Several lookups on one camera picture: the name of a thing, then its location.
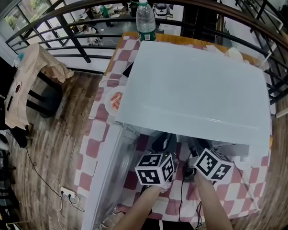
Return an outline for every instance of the forearm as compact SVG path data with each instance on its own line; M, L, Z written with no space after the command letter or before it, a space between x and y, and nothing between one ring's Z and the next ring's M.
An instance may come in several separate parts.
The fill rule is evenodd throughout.
M207 230L232 230L232 225L211 181L197 172L195 182L201 199Z
M140 230L159 197L161 187L151 186L120 219L113 230Z

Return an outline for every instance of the red and white tablecloth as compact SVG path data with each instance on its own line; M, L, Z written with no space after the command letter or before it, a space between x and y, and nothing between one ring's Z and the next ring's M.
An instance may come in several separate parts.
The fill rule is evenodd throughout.
M127 78L122 73L134 61L140 42L137 37L124 36L118 47L107 75L100 82L100 87L89 114L78 157L74 180L75 191L86 197L89 195L90 185L99 160L99 151L102 149L110 125L114 125L114 117L109 115L105 109L104 98L111 88L126 84ZM133 163L121 195L119 207L123 211L132 206L139 197L142 186L138 182L134 165L149 146L149 136L141 135L138 139ZM150 218L178 221L178 209L181 200L181 170L189 156L187 144L177 144L177 155L180 162L175 179L171 188L159 196ZM259 210L260 198L263 195L266 184L269 158L270 156L257 159L254 161L252 168L246 171L240 171L234 167L220 182L214 185L221 204L230 218L242 217ZM195 210L199 202L200 199L196 188L190 183L183 183L182 221L197 222Z

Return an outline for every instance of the green label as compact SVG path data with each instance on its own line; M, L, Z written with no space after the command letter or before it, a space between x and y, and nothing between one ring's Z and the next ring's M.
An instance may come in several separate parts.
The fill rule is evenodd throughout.
M139 39L140 41L155 41L155 29L148 33L139 32Z

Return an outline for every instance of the electrical outlet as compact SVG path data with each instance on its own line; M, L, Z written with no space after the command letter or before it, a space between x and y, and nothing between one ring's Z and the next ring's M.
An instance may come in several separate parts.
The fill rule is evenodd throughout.
M71 198L75 198L76 193L72 190L69 190L65 187L61 187L61 192L63 192L63 194L65 194L67 197L68 195L71 195Z

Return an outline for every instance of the cube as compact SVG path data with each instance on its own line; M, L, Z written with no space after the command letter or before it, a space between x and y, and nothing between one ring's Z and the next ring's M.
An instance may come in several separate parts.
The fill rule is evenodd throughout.
M225 154L207 148L195 162L195 168L212 181L220 181L231 167L233 163Z
M141 185L163 186L174 173L173 158L170 154L163 161L163 154L143 155L135 167Z

